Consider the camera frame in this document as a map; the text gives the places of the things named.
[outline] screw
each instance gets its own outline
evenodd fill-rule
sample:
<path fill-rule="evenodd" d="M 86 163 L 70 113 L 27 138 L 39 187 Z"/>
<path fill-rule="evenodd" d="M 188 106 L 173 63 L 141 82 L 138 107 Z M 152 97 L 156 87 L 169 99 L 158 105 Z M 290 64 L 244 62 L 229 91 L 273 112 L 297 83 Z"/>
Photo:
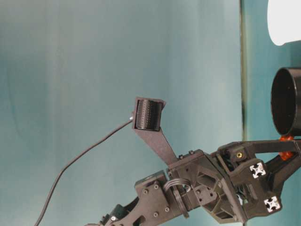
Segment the screw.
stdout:
<path fill-rule="evenodd" d="M 243 157 L 243 154 L 242 154 L 241 152 L 238 152 L 238 153 L 236 154 L 236 157 L 238 157 L 238 158 L 240 159 L 240 158 Z"/>

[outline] teal wall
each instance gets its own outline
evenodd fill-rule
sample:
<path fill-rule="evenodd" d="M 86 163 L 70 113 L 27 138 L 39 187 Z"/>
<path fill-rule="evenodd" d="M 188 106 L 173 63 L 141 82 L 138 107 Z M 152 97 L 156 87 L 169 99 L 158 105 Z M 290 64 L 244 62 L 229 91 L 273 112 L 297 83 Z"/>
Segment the teal wall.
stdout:
<path fill-rule="evenodd" d="M 273 78 L 280 67 L 301 66 L 301 42 L 276 46 L 269 37 L 267 0 L 242 1 L 243 59 L 244 59 L 244 132 L 247 140 L 278 139 L 270 112 L 270 91 Z M 270 159 L 274 155 L 259 156 Z M 300 225 L 299 196 L 301 172 L 285 183 L 282 211 L 250 220 L 248 226 Z"/>
<path fill-rule="evenodd" d="M 60 168 L 167 101 L 176 154 L 242 138 L 238 0 L 0 1 L 0 225 L 32 226 Z M 97 222 L 165 165 L 130 129 L 63 175 L 42 226 Z M 204 210 L 166 225 L 218 225 Z"/>

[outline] black cup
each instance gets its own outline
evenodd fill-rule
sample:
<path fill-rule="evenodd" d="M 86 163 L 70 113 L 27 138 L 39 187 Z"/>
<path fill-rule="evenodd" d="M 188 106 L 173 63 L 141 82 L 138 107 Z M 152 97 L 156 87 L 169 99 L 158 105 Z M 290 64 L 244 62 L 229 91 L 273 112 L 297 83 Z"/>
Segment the black cup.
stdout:
<path fill-rule="evenodd" d="M 301 68 L 280 68 L 271 91 L 274 125 L 280 135 L 301 136 Z"/>

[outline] wire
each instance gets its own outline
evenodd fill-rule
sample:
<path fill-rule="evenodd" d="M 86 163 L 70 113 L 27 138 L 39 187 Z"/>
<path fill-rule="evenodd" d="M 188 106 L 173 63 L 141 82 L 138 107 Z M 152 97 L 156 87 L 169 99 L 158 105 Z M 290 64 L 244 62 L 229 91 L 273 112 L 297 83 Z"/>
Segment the wire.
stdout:
<path fill-rule="evenodd" d="M 99 140 L 97 143 L 93 144 L 92 146 L 88 147 L 85 151 L 81 152 L 78 156 L 76 156 L 74 159 L 72 159 L 64 168 L 62 168 L 62 170 L 60 171 L 60 173 L 56 176 L 56 179 L 48 193 L 47 199 L 45 201 L 45 204 L 43 206 L 42 212 L 40 213 L 40 216 L 37 220 L 37 222 L 34 224 L 34 226 L 38 226 L 41 222 L 41 220 L 44 217 L 44 214 L 47 210 L 47 207 L 49 205 L 50 199 L 52 197 L 52 194 L 55 190 L 55 187 L 59 181 L 59 179 L 61 178 L 62 174 L 66 171 L 66 169 L 68 169 L 73 163 L 76 162 L 76 160 L 78 160 L 80 157 L 82 157 L 84 154 L 86 154 L 88 151 L 90 151 L 92 148 L 96 147 L 97 145 L 101 144 L 103 141 L 105 141 L 106 139 L 108 139 L 110 136 L 112 136 L 114 133 L 116 133 L 117 131 L 121 130 L 122 128 L 124 128 L 125 126 L 127 126 L 128 124 L 130 124 L 133 121 L 132 118 L 130 118 L 130 121 L 120 125 L 119 127 L 117 127 L 116 129 L 114 129 L 111 133 L 109 133 L 108 135 L 106 135 L 104 138 L 102 138 L 101 140 Z"/>

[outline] hex screw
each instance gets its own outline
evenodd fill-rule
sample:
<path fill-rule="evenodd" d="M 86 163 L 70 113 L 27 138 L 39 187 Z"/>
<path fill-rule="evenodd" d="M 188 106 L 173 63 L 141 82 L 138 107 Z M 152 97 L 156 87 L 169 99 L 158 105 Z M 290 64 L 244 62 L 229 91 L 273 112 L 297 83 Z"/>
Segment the hex screw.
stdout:
<path fill-rule="evenodd" d="M 241 152 L 238 152 L 238 153 L 236 154 L 236 157 L 238 157 L 239 159 L 241 159 L 241 158 L 243 157 L 243 154 L 242 154 Z"/>

